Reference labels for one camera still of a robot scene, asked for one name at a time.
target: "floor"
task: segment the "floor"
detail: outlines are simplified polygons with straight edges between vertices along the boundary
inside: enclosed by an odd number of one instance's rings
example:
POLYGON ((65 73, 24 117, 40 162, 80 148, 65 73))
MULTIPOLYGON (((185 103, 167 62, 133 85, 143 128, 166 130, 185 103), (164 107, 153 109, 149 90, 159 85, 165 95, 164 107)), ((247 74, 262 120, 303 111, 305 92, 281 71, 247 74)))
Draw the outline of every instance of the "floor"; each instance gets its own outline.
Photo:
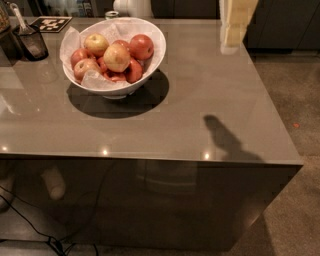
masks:
MULTIPOLYGON (((304 161, 304 167, 237 244, 225 253, 75 245, 69 255, 319 255, 320 55, 255 54, 252 60, 304 161)), ((0 255, 57 254, 45 243, 0 241, 0 255)))

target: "fruit bowl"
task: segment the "fruit bowl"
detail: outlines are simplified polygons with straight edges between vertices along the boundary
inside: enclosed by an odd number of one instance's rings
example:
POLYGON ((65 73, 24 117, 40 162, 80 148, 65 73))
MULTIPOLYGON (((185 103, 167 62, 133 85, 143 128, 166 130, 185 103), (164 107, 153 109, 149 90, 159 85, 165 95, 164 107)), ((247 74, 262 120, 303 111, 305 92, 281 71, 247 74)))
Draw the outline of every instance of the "fruit bowl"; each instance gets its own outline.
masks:
POLYGON ((132 94, 148 81, 161 64, 165 52, 166 40, 157 26, 143 19, 125 17, 101 21, 82 32, 70 27, 61 43, 60 59, 63 63, 65 75, 76 86, 109 99, 121 99, 132 94), (90 33, 101 33, 106 36, 110 43, 118 39, 130 41, 130 38, 139 33, 148 35, 153 41, 154 53, 143 64, 144 73, 142 78, 131 84, 128 82, 110 82, 97 72, 88 71, 81 84, 77 82, 71 68, 70 58, 77 48, 83 47, 83 41, 90 33))

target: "cabinet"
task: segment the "cabinet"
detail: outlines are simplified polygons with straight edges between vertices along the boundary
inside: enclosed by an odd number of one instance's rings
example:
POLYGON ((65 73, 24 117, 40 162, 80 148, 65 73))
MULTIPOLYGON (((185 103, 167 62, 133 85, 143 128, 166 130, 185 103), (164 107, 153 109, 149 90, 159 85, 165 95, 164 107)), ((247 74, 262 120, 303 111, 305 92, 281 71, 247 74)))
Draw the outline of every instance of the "cabinet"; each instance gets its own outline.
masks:
POLYGON ((244 43, 258 49, 320 49, 320 0, 260 0, 244 43))
POLYGON ((219 0, 151 0, 156 18, 219 19, 219 0))

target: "kitchen island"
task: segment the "kitchen island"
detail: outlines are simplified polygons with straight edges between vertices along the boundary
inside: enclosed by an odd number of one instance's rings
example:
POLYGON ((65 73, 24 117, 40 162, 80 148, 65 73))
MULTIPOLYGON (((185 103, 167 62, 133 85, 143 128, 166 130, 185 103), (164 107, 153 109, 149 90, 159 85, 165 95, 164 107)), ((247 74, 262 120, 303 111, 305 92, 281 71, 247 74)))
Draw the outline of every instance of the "kitchen island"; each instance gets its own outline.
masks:
MULTIPOLYGON (((15 193, 63 241, 229 250, 302 166, 246 49, 221 54, 219 21, 150 20, 165 58, 110 100, 70 83, 59 59, 68 27, 100 20, 73 18, 43 33, 48 58, 0 67, 0 157, 19 163, 15 193), (46 162, 66 184, 61 200, 40 178, 46 162)), ((44 239, 18 219, 0 214, 1 239, 44 239)))

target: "paper towel roll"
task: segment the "paper towel roll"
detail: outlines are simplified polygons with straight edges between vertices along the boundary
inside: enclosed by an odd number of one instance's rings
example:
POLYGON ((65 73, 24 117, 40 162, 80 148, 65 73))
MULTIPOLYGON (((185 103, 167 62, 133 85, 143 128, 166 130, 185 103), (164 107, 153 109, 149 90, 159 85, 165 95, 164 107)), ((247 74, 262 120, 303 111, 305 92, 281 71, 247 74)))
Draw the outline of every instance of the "paper towel roll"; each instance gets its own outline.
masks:
POLYGON ((247 32, 258 0, 220 0, 221 46, 226 51, 237 49, 247 32))

